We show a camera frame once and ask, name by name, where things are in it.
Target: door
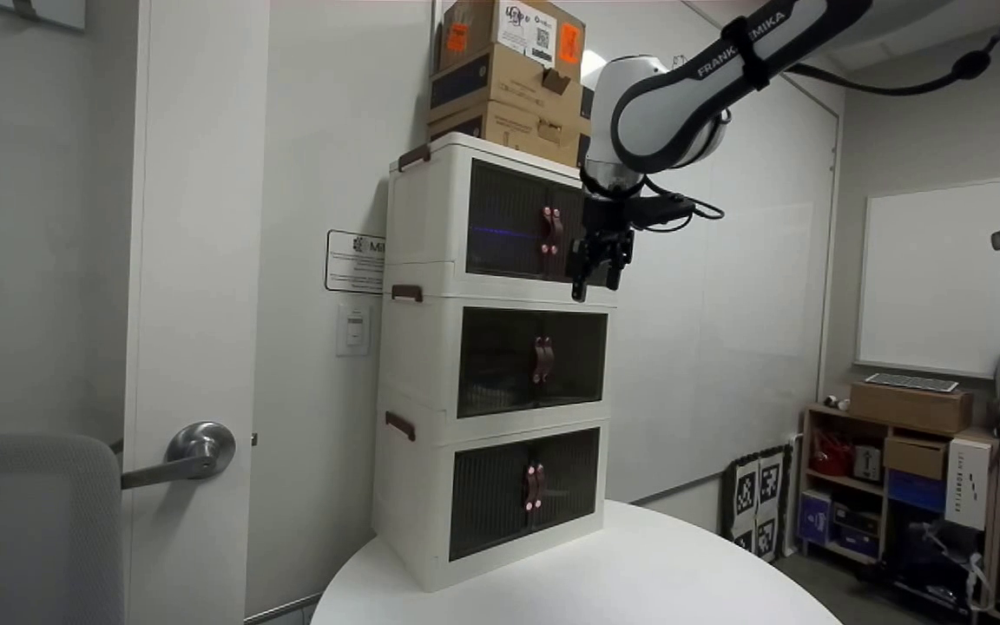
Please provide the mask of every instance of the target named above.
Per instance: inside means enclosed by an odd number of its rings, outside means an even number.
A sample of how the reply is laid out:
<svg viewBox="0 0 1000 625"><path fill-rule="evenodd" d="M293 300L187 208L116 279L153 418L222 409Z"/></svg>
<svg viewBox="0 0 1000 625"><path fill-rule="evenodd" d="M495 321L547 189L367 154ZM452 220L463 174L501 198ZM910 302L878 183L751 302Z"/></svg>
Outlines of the door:
<svg viewBox="0 0 1000 625"><path fill-rule="evenodd" d="M238 440L125 493L127 625L244 620L264 78L267 5L0 9L0 431L125 440L125 473L196 421Z"/></svg>

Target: ceiling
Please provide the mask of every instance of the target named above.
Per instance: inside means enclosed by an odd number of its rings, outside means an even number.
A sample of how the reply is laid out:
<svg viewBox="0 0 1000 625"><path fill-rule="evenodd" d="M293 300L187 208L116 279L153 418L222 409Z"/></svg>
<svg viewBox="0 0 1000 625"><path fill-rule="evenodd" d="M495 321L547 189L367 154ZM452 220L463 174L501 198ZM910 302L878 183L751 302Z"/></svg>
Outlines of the ceiling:
<svg viewBox="0 0 1000 625"><path fill-rule="evenodd" d="M764 8L768 0L684 0L713 21L728 21ZM1000 26L1000 0L875 0L861 19L819 56L838 68L868 68L954 37L969 37Z"/></svg>

